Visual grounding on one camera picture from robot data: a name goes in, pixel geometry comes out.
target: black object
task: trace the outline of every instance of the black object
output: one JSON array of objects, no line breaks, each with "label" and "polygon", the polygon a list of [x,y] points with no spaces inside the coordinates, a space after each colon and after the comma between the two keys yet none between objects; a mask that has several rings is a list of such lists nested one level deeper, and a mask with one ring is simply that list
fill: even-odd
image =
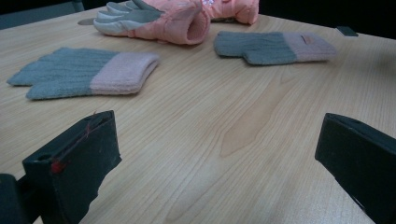
[{"label": "black object", "polygon": [[396,223],[396,139],[358,120],[326,114],[315,159],[375,223]]},{"label": "black object", "polygon": [[125,0],[81,0],[85,10],[93,9],[96,7],[104,7],[108,2],[125,2]]},{"label": "black object", "polygon": [[341,32],[341,34],[343,34],[344,36],[359,36],[349,26],[337,26],[335,27],[335,29]]},{"label": "black object", "polygon": [[23,160],[26,175],[0,175],[0,223],[79,223],[121,161],[114,112],[80,120]]},{"label": "black object", "polygon": [[351,27],[355,32],[396,39],[394,0],[261,0],[264,15],[335,28]]}]

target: knitted glove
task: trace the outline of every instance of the knitted glove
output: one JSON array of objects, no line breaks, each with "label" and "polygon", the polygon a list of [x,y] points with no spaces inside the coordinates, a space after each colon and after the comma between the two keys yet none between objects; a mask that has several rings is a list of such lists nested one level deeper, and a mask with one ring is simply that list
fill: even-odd
[{"label": "knitted glove", "polygon": [[326,61],[336,54],[331,44],[312,33],[221,31],[214,45],[220,56],[243,57],[259,65]]},{"label": "knitted glove", "polygon": [[28,99],[136,93],[154,70],[159,56],[143,52],[58,49],[29,63],[10,78],[13,86],[32,86]]},{"label": "knitted glove", "polygon": [[259,16],[259,0],[202,0],[212,21],[236,19],[253,24]]},{"label": "knitted glove", "polygon": [[152,1],[152,6],[132,0],[125,6],[106,6],[108,12],[99,12],[93,21],[95,28],[106,35],[194,45],[202,43],[209,31],[210,18],[199,0]]}]

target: gray and pink glove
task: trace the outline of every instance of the gray and pink glove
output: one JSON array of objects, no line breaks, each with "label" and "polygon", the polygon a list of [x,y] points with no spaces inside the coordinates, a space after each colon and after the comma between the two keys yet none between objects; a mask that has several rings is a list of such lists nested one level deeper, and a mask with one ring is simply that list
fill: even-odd
[{"label": "gray and pink glove", "polygon": [[202,0],[212,21],[235,19],[253,24],[259,16],[259,0]]},{"label": "gray and pink glove", "polygon": [[333,45],[313,33],[236,33],[220,31],[214,43],[219,56],[241,57],[250,64],[270,65],[327,61]]},{"label": "gray and pink glove", "polygon": [[200,0],[132,0],[125,6],[106,6],[108,11],[99,12],[93,21],[94,27],[106,35],[195,45],[202,43],[209,31],[210,18]]}]

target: glove finger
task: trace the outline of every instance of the glove finger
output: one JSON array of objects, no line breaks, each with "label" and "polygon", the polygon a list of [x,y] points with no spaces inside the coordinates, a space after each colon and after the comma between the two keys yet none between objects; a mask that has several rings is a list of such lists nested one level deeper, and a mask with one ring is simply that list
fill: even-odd
[{"label": "glove finger", "polygon": [[101,33],[106,35],[127,35],[128,31],[135,30],[140,26],[145,25],[145,22],[123,20],[107,20],[107,19],[95,19],[93,26]]},{"label": "glove finger", "polygon": [[109,2],[106,4],[107,10],[109,12],[120,13],[120,14],[127,14],[131,12],[131,9],[120,4]]},{"label": "glove finger", "polygon": [[131,10],[138,10],[140,9],[133,1],[128,1],[125,3],[125,6]]},{"label": "glove finger", "polygon": [[152,7],[151,5],[145,3],[142,0],[131,0],[136,6],[138,6],[140,9],[143,10],[148,10],[148,11],[159,11],[157,8]]},{"label": "glove finger", "polygon": [[59,79],[40,82],[31,87],[26,98],[31,100],[56,99],[71,96],[92,95],[90,89],[91,77],[79,79]]},{"label": "glove finger", "polygon": [[109,12],[109,11],[98,11],[97,18],[99,19],[116,19],[118,17],[122,17],[125,14]]},{"label": "glove finger", "polygon": [[126,32],[156,21],[160,16],[161,12],[137,10],[115,19],[95,19],[93,25],[98,31],[107,35],[126,35]]}]

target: wooden table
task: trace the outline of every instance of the wooden table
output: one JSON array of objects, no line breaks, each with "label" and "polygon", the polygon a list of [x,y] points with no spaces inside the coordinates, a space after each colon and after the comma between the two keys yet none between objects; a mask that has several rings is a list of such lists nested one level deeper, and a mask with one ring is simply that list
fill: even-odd
[{"label": "wooden table", "polygon": [[[396,41],[260,16],[213,23],[193,47],[109,37],[78,21],[97,9],[0,31],[0,172],[78,120],[114,110],[123,161],[82,223],[372,223],[314,159],[325,113],[396,136]],[[327,63],[250,66],[213,50],[220,30],[307,31],[338,49]],[[6,80],[60,47],[153,51],[136,95],[29,101]]]}]

